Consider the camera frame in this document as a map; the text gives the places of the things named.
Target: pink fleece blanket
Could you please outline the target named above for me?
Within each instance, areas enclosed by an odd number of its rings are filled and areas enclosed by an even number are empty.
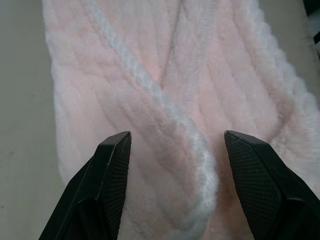
[[[320,113],[257,0],[42,0],[59,171],[132,131],[118,239],[252,239],[224,131],[254,135],[320,197]]]

